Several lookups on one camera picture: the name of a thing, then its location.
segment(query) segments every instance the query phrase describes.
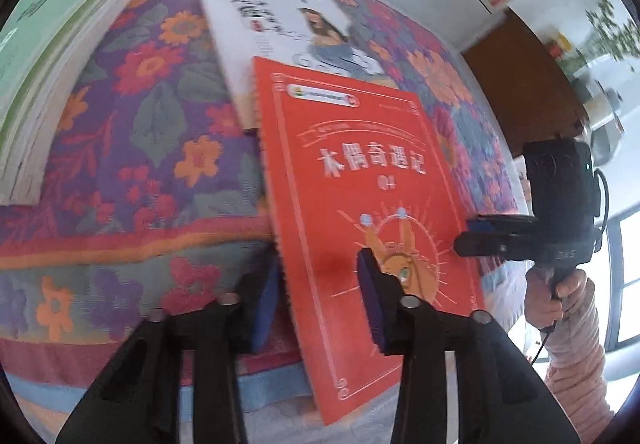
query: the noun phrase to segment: brown wooden panel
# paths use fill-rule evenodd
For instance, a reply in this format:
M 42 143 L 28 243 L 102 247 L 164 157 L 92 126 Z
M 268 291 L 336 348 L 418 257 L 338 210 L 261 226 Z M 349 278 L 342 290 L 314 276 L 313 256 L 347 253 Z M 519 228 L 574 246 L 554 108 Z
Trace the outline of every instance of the brown wooden panel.
M 528 141 L 582 133 L 588 119 L 568 79 L 516 13 L 463 56 L 500 123 L 514 157 Z

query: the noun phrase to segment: hand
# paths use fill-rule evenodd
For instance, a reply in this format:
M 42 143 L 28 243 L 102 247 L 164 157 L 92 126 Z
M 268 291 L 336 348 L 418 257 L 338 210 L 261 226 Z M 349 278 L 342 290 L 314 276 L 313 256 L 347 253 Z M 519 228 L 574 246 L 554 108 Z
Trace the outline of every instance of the hand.
M 524 315 L 527 322 L 537 329 L 551 326 L 562 319 L 564 311 L 568 311 L 584 294 L 587 275 L 581 269 L 575 269 L 556 287 L 556 295 L 551 299 L 549 282 L 553 276 L 551 269 L 532 267 L 527 273 L 527 294 L 524 299 Z

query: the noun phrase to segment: red book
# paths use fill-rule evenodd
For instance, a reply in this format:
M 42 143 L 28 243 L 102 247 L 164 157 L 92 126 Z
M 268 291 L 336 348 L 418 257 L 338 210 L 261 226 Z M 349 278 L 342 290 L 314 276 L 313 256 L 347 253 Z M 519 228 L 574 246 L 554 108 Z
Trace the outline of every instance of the red book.
M 298 341 L 325 424 L 400 379 L 371 340 L 356 254 L 438 309 L 482 307 L 449 168 L 409 92 L 255 58 L 262 157 Z

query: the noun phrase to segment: purple flower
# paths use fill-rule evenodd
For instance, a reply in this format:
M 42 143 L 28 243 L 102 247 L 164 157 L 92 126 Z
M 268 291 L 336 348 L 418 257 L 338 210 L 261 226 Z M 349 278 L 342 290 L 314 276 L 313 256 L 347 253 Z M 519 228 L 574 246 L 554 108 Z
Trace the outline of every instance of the purple flower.
M 24 317 L 26 306 L 24 289 L 14 289 L 9 277 L 0 276 L 0 325 L 7 327 L 14 338 L 20 332 L 27 332 L 27 319 Z
M 142 298 L 142 284 L 137 281 L 120 282 L 111 269 L 99 269 L 94 274 L 99 299 L 89 306 L 92 325 L 109 331 L 109 339 L 120 341 L 127 327 L 140 322 L 138 304 Z

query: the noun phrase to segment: sunburst illustration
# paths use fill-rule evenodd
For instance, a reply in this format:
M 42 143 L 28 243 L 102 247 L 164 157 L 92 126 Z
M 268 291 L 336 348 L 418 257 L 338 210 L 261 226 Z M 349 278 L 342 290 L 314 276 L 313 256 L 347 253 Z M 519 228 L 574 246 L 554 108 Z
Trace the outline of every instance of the sunburst illustration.
M 384 203 L 380 206 L 381 212 L 362 213 L 359 222 L 338 211 L 364 237 L 362 243 L 355 244 L 370 247 L 380 269 L 397 277 L 405 293 L 436 307 L 442 307 L 442 298 L 455 304 L 440 289 L 441 285 L 447 285 L 443 280 L 447 273 L 442 269 L 447 262 L 442 257 L 449 249 L 440 248 L 443 242 L 434 233 L 433 225 L 426 223 L 429 203 L 415 207 L 400 204 L 389 208 Z

